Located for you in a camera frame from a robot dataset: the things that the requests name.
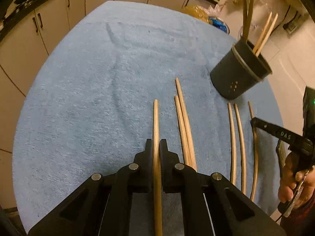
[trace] red sleeve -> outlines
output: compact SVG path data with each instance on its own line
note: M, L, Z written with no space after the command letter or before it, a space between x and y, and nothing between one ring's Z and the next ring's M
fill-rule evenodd
M315 194L313 193L311 199L302 207L292 210L288 218L281 218L281 227L285 230L287 236L295 234L297 228L306 219L311 209L315 208Z

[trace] human hand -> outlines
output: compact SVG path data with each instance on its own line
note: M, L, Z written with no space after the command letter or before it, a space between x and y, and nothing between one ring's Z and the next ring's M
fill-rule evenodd
M294 152L291 152L285 159L285 166L282 169L282 178L280 179L280 187L278 190L278 198L282 203L290 201L293 198L293 189L297 183L301 182L306 171L299 171L295 177L293 174L293 168L297 166L299 157ZM305 204L313 195L315 189L315 170L314 166L308 172L303 183L304 189L296 201L294 209L301 207Z

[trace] person's arm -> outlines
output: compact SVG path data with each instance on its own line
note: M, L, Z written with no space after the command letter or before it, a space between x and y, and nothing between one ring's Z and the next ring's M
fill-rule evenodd
M294 153L290 153L286 160L285 166L283 167L283 174L280 180L280 187L278 191L278 198L281 202L285 203L293 198L293 189L296 187L297 182L300 182L305 171L299 171L295 177L293 174L293 168L297 166L298 156ZM309 171L305 181L304 189L301 193L300 198L296 201L296 205L292 210L288 218L281 219L281 226L287 233L287 236L295 235L299 227L303 226L305 220L309 218L311 210L315 209L315 171L314 167ZM306 230L313 230L312 226L308 226Z

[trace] cabinet handle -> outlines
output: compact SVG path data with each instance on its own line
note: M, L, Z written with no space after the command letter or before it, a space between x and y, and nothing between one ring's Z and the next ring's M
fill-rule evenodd
M33 17L33 22L34 22L34 24L35 24L35 26L36 26L36 33L38 33L38 27L37 27L37 24L36 24L35 17Z
M187 2L186 2L186 4L185 4L185 7L187 6L188 2L189 2L189 0L187 0Z
M43 22L42 22L42 17L40 16L40 13L37 14L39 20L40 20L40 28L43 28Z

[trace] fuzzy blue fabric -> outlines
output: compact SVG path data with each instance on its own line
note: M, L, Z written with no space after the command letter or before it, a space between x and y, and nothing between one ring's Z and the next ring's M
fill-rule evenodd
M133 161L152 137L159 100L160 138L182 158L174 105L182 85L198 172L230 178L227 100L210 71L235 40L191 16L165 8L109 1L87 15L49 56L21 111L13 151L13 184L28 232L93 173L108 175ZM235 100L245 135L247 196L253 178L254 114L282 125L268 80ZM241 163L237 132L237 187ZM277 204L277 140L262 131L255 203L267 214ZM151 195L133 197L130 235L153 235ZM183 235L179 194L163 195L163 235Z

